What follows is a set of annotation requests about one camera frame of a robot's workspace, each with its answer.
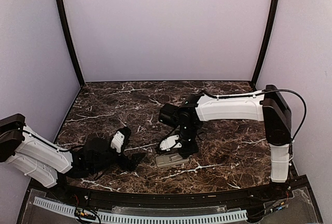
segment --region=black vertical pole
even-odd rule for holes
[[[266,28],[265,28],[263,42],[261,44],[261,48],[260,48],[258,60],[256,63],[255,71],[253,74],[253,78],[251,80],[251,85],[253,88],[256,87],[256,83],[257,83],[261,68],[263,66],[266,51],[269,46],[269,41],[270,41],[270,37],[271,37],[271,33],[272,33],[277,5],[278,5],[278,0],[271,0],[270,11],[269,11],[268,21],[267,21]]]
[[[85,84],[85,82],[84,82],[82,71],[79,67],[79,63],[78,63],[77,56],[75,53],[72,36],[69,31],[69,25],[68,25],[68,21],[67,21],[67,17],[66,17],[66,12],[64,9],[63,0],[56,0],[56,1],[57,1],[58,12],[59,12],[59,16],[60,16],[61,25],[62,25],[62,31],[63,31],[64,38],[67,43],[69,55],[71,57],[72,64],[73,64],[78,82],[79,82],[80,86],[82,87]]]

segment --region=wire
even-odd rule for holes
[[[77,195],[75,195],[75,194],[74,194],[74,197],[76,198],[76,203],[77,203],[77,206],[78,206],[78,204],[79,204],[78,197],[77,197]]]
[[[46,141],[42,140],[41,138],[39,138],[38,136],[32,134],[31,132],[28,132],[28,131],[26,131],[26,130],[23,130],[23,132],[27,133],[28,135],[33,136],[35,139],[41,141],[41,142],[44,143],[45,145],[47,145],[47,146],[49,146],[49,147],[51,147],[51,148],[53,148],[53,149],[55,149],[55,150],[58,150],[58,151],[60,151],[60,152],[70,152],[70,151],[72,151],[73,149],[76,149],[76,148],[79,148],[79,147],[83,147],[83,146],[84,146],[84,145],[77,145],[77,146],[74,146],[74,147],[72,147],[72,148],[70,148],[70,149],[68,149],[68,150],[62,150],[62,149],[59,149],[56,145],[53,145],[52,143],[49,143],[49,142],[46,142]]]
[[[248,217],[248,218],[252,218],[252,219],[263,218],[263,217],[265,217],[265,216],[267,216],[267,215],[269,215],[269,214],[272,214],[273,212],[272,212],[271,210],[270,210],[270,211],[268,211],[267,213],[265,213],[265,214],[261,215],[261,216],[256,216],[256,217]]]
[[[178,142],[175,141],[175,144],[172,145],[172,146],[171,146],[170,148],[168,148],[168,149],[169,149],[169,150],[173,149],[177,144],[178,144]]]
[[[159,141],[159,143],[158,143],[158,146],[157,146],[157,150],[158,151],[163,151],[163,150],[160,150],[160,145],[161,145],[161,142],[163,142],[166,138],[168,138],[169,136],[171,136],[172,135],[172,133],[176,130],[176,128],[178,127],[178,125],[176,126],[176,127],[174,127],[165,137],[163,137],[160,141]]]
[[[300,100],[302,101],[303,103],[303,107],[304,107],[304,113],[303,113],[303,118],[301,120],[301,123],[299,125],[299,127],[297,128],[296,132],[294,133],[293,137],[292,137],[292,141],[295,139],[296,135],[298,134],[298,132],[300,131],[305,119],[306,119],[306,116],[307,116],[307,105],[306,105],[306,102],[305,100],[303,99],[303,97],[298,94],[297,92],[293,91],[293,90],[289,90],[289,89],[276,89],[276,90],[270,90],[270,91],[263,91],[262,93],[257,93],[256,96],[260,96],[260,95],[263,95],[263,94],[267,94],[267,93],[276,93],[276,92],[287,92],[287,93],[292,93],[296,96],[298,96],[300,98]]]
[[[97,181],[97,180],[99,180],[103,175],[105,175],[105,173],[107,172],[109,170],[109,167],[108,168],[106,168],[100,175],[96,175],[95,177],[94,177],[94,181]]]
[[[255,214],[253,214],[253,215],[248,216],[248,218],[252,218],[252,217],[254,217],[254,216],[256,216],[256,215],[259,215],[259,214],[262,213],[262,212],[265,212],[266,210],[268,210],[270,207],[272,207],[272,206],[273,206],[277,201],[279,201],[279,200],[280,200],[280,197],[279,197],[277,200],[275,200],[274,202],[272,202],[270,205],[268,205],[266,208],[264,208],[263,210],[261,210],[261,211],[255,213]]]
[[[98,219],[99,224],[102,223],[102,221],[101,221],[99,215],[98,215],[94,210],[92,210],[92,209],[87,209],[87,208],[83,208],[83,207],[80,207],[79,209],[82,209],[82,211],[78,210],[77,208],[75,209],[75,211],[79,211],[79,212],[81,212],[81,213],[83,213],[83,214],[84,214],[84,211],[88,211],[88,212],[90,212],[90,213],[92,213],[92,214],[94,215],[95,219]],[[82,218],[81,218],[80,215],[75,216],[75,217],[78,218],[78,222],[79,222],[79,223],[90,224],[90,223],[93,223],[93,222],[95,221],[95,220],[92,220],[92,221],[82,220]]]
[[[206,136],[207,136],[207,134],[206,134],[206,132],[204,132],[204,131],[201,131],[201,132],[197,133],[197,138],[198,138],[200,141],[204,141],[204,140],[206,140]]]
[[[259,197],[255,197],[255,196],[248,196],[248,198],[259,200],[259,201],[262,201],[262,202],[267,202],[267,201],[271,201],[271,199],[273,198],[273,196],[274,195],[272,195],[270,198],[259,198]]]
[[[305,119],[306,119],[306,116],[307,116],[307,105],[306,105],[306,102],[305,100],[303,99],[303,97],[298,94],[297,92],[293,91],[293,90],[289,90],[289,89],[275,89],[275,90],[269,90],[269,91],[262,91],[261,93],[257,93],[257,94],[242,94],[242,95],[225,95],[225,96],[215,96],[215,95],[211,95],[209,94],[208,92],[206,92],[205,90],[202,90],[201,91],[202,93],[205,93],[207,96],[211,97],[211,98],[214,98],[214,99],[229,99],[229,98],[240,98],[240,97],[253,97],[254,95],[255,96],[260,96],[260,95],[263,95],[263,94],[268,94],[268,93],[276,93],[276,92],[286,92],[286,93],[292,93],[296,96],[298,96],[300,98],[300,100],[302,101],[303,103],[303,106],[304,106],[304,113],[303,113],[303,118],[301,120],[301,123],[299,125],[299,127],[297,128],[296,132],[294,133],[294,136],[292,137],[292,141],[294,141],[296,135],[298,134],[298,132],[300,131]]]

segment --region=gray object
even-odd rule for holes
[[[122,207],[115,206],[112,208],[111,213],[117,215],[137,215],[137,216],[153,216],[153,217],[170,217],[170,216],[201,216],[201,215],[214,215],[226,212],[233,212],[241,209],[231,209],[227,211],[225,205],[212,206],[212,207],[190,207],[190,208],[141,208],[141,207]]]
[[[59,215],[75,218],[75,207],[58,203],[45,198],[35,197],[33,203],[36,206],[47,209]],[[229,213],[202,215],[202,216],[185,216],[185,217],[151,217],[151,216],[133,216],[133,215],[117,215],[108,212],[98,211],[102,223],[155,223],[155,224],[194,224],[194,223],[232,223],[236,221],[247,220],[247,211],[234,211]]]
[[[159,168],[180,165],[180,164],[184,164],[184,163],[188,163],[188,162],[189,162],[189,158],[183,159],[177,153],[156,157],[156,165]]]

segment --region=white arm cover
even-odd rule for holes
[[[59,149],[59,147],[39,136],[28,126],[24,127],[24,130],[42,139],[44,142],[50,144],[55,149],[49,147],[33,136],[23,132],[25,140],[20,144],[15,152],[19,152],[21,154],[28,155],[31,158],[35,158],[36,160],[53,167],[61,173],[66,173],[72,168],[73,157],[70,152],[57,151],[56,149]]]
[[[201,121],[214,119],[253,119],[264,121],[263,108],[260,101],[264,95],[254,96],[253,93],[236,95],[253,95],[253,97],[235,97],[228,99],[214,99],[207,95],[202,96],[198,101],[196,113]]]
[[[22,171],[24,175],[31,176],[46,188],[57,184],[58,175],[55,169],[24,154],[16,152],[6,160],[6,163]]]
[[[288,178],[289,144],[271,145],[271,180],[275,183],[284,183]]]

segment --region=black cable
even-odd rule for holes
[[[204,140],[206,140],[206,132],[204,132],[204,131],[201,131],[201,132],[199,132],[199,133],[197,133],[197,138],[200,140],[200,141],[204,141]]]
[[[263,215],[261,215],[261,216],[248,217],[248,218],[251,218],[251,219],[261,219],[261,218],[263,218],[263,217],[265,217],[265,216],[267,216],[267,215],[269,215],[269,214],[272,214],[272,213],[273,213],[273,212],[268,211],[267,213],[265,213],[265,214],[263,214]]]
[[[102,220],[100,219],[99,215],[92,209],[87,209],[87,208],[83,208],[83,207],[80,207],[82,209],[82,212],[84,213],[84,211],[88,211],[90,213],[92,213],[96,219],[98,219],[98,222],[99,224],[102,223]],[[94,223],[95,220],[92,220],[92,221],[87,221],[87,220],[82,220],[82,217],[80,217],[79,215],[76,216],[78,219],[79,219],[79,222],[80,223],[84,223],[84,224],[90,224],[90,223]]]
[[[259,198],[259,197],[249,196],[248,198],[249,199],[254,199],[254,200],[257,200],[257,201],[261,201],[261,202],[268,202],[268,201],[271,201],[273,196],[271,196],[270,198]]]
[[[27,134],[33,136],[35,139],[41,141],[41,142],[44,143],[45,145],[47,145],[47,146],[49,146],[49,147],[51,147],[51,148],[53,148],[53,149],[55,149],[55,150],[58,150],[58,151],[60,151],[60,152],[70,152],[70,151],[72,151],[73,149],[76,149],[76,148],[79,148],[79,147],[83,147],[83,146],[84,146],[84,145],[77,145],[77,146],[74,146],[74,147],[72,147],[72,148],[70,148],[70,149],[68,149],[68,150],[62,150],[62,149],[58,148],[56,145],[50,144],[50,143],[48,143],[48,142],[42,140],[41,138],[37,137],[36,135],[32,134],[31,132],[28,132],[28,131],[26,131],[26,130],[23,130],[23,132],[25,132],[25,133],[27,133]]]
[[[73,196],[71,196],[71,197],[69,197],[69,198],[67,198],[67,199],[63,199],[63,200],[61,200],[60,197],[57,197],[57,196],[54,194],[54,192],[49,191],[49,193],[50,193],[52,196],[54,196],[54,198],[55,198],[56,200],[58,200],[59,202],[62,202],[62,203],[64,203],[64,204],[67,204],[67,203],[69,202],[69,200],[73,197]]]
[[[261,93],[257,93],[257,94],[244,94],[244,95],[225,95],[225,96],[215,96],[215,95],[211,95],[209,94],[208,92],[206,92],[205,90],[202,90],[201,91],[202,93],[205,93],[207,96],[211,97],[211,98],[214,98],[214,99],[231,99],[231,98],[241,98],[241,97],[253,97],[254,95],[255,96],[260,96],[260,95],[263,95],[263,94],[267,94],[267,93],[276,93],[276,92],[286,92],[286,93],[292,93],[296,96],[298,96],[300,98],[300,100],[302,101],[303,103],[303,106],[304,106],[304,113],[303,113],[303,118],[302,118],[302,121],[299,125],[299,127],[297,128],[296,132],[294,133],[294,136],[292,137],[292,141],[295,139],[296,135],[298,134],[298,132],[300,131],[305,119],[306,119],[306,116],[307,116],[307,105],[306,105],[306,102],[305,100],[303,99],[303,97],[298,94],[297,92],[293,91],[293,90],[289,90],[289,89],[275,89],[275,90],[269,90],[269,91],[262,91]]]
[[[205,95],[207,95],[207,96],[209,96],[209,97],[211,97],[211,98],[214,98],[214,99],[217,99],[217,98],[218,98],[217,96],[212,95],[212,94],[210,94],[209,92],[207,92],[205,89],[201,90],[201,91],[199,92],[199,94],[200,94],[200,93],[204,93]]]
[[[178,144],[178,142],[175,141],[175,144],[172,145],[169,149],[170,149],[170,150],[173,149],[177,144]]]
[[[296,96],[298,96],[300,98],[300,100],[302,101],[303,103],[303,106],[305,108],[305,112],[303,113],[303,118],[302,118],[302,121],[299,125],[299,127],[297,128],[296,132],[294,133],[293,137],[292,137],[292,141],[295,139],[296,135],[298,134],[298,132],[300,131],[305,119],[306,119],[306,116],[307,116],[307,105],[306,105],[306,102],[305,100],[303,99],[303,97],[298,94],[297,92],[293,91],[293,90],[289,90],[289,89],[276,89],[276,90],[270,90],[270,91],[263,91],[262,93],[257,93],[256,96],[260,96],[260,95],[263,95],[263,94],[267,94],[267,93],[275,93],[275,92],[287,92],[287,93],[292,93]]]
[[[100,174],[100,175],[96,175],[95,177],[94,177],[94,181],[97,181],[97,180],[99,180],[103,175],[105,175],[105,173],[107,172],[109,170],[109,167],[108,168],[106,168],[106,169],[104,169],[104,171]]]
[[[176,126],[176,127],[174,127],[165,137],[163,137],[160,141],[159,141],[159,143],[158,143],[158,147],[157,147],[157,149],[160,149],[160,144],[161,144],[161,142],[163,142],[166,138],[168,138],[169,136],[171,136],[171,134],[176,130],[176,128],[178,127],[178,125]]]
[[[274,202],[272,202],[269,206],[267,206],[267,207],[264,208],[263,210],[261,210],[261,211],[255,213],[255,214],[253,214],[253,215],[248,216],[248,218],[252,218],[252,217],[254,217],[254,216],[256,216],[256,215],[259,215],[260,213],[262,213],[262,212],[268,210],[268,209],[269,209],[270,207],[272,207],[277,201],[279,201],[280,198],[281,198],[281,197],[279,197],[277,200],[275,200]]]

